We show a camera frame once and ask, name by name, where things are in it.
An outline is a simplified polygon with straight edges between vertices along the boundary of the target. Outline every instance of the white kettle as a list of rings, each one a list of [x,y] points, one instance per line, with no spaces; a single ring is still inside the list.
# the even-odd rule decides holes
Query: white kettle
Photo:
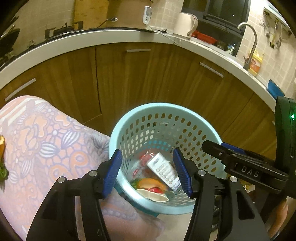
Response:
[[[196,30],[198,25],[197,17],[190,13],[182,12],[179,14],[174,34],[191,38],[191,34]]]

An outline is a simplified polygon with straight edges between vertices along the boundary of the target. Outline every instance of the power cord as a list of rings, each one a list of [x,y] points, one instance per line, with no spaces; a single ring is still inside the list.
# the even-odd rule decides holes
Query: power cord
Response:
[[[164,36],[164,37],[166,37],[166,38],[168,38],[170,41],[172,41],[174,44],[176,44],[176,45],[181,45],[181,43],[182,43],[182,41],[181,41],[181,39],[179,38],[179,37],[174,37],[174,38],[177,38],[178,40],[179,40],[179,43],[177,43],[177,42],[175,42],[175,40],[174,39],[171,39],[171,38],[169,38],[169,36],[166,36],[166,35],[164,35],[160,30],[158,30],[158,29],[153,29],[153,28],[151,28],[155,33],[160,33],[162,36]]]
[[[111,22],[117,22],[118,21],[118,18],[116,17],[113,17],[113,18],[108,18],[106,19],[104,22],[102,22],[97,28],[101,27],[105,22],[107,21],[111,21]]]

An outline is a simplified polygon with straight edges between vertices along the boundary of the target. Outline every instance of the light blue plastic basket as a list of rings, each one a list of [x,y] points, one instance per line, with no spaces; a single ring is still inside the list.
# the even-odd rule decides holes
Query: light blue plastic basket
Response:
[[[116,180],[131,200],[148,210],[163,214],[190,213],[195,200],[189,199],[183,191],[165,203],[153,202],[137,193],[129,183],[131,167],[135,163],[134,157],[144,149],[157,148],[172,160],[173,149],[179,147],[184,157],[194,161],[198,168],[226,178],[221,161],[202,151],[205,140],[222,143],[215,129],[189,109],[167,103],[145,104],[132,109],[119,120],[110,138],[109,157],[117,148],[123,154]]]

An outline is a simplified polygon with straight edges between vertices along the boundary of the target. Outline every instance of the countertop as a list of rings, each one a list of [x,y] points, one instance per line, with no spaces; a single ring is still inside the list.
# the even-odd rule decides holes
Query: countertop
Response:
[[[139,31],[132,29],[103,29],[92,31],[79,31],[61,38],[56,38],[36,46],[21,54],[0,70],[0,89],[15,77],[32,68],[33,66],[73,50],[96,46],[101,44],[119,42],[155,42],[175,44],[191,52],[194,52],[233,74],[246,86],[253,90],[272,111],[276,101],[267,92],[266,87],[257,78],[252,76],[236,62],[235,58],[223,51],[215,49],[198,40],[189,40],[160,32]]]

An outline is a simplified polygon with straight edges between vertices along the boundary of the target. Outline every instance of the kettle handle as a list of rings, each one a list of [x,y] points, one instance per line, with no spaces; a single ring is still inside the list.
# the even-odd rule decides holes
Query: kettle handle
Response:
[[[192,27],[191,27],[191,30],[189,30],[188,31],[188,33],[187,33],[187,36],[188,37],[191,37],[191,35],[192,35],[192,33],[196,30],[196,28],[197,28],[197,25],[198,25],[198,19],[197,19],[197,17],[195,16],[195,15],[193,15],[193,14],[191,14],[191,13],[188,13],[189,15],[191,15],[192,16],[192,20],[193,20],[193,25],[192,25]]]

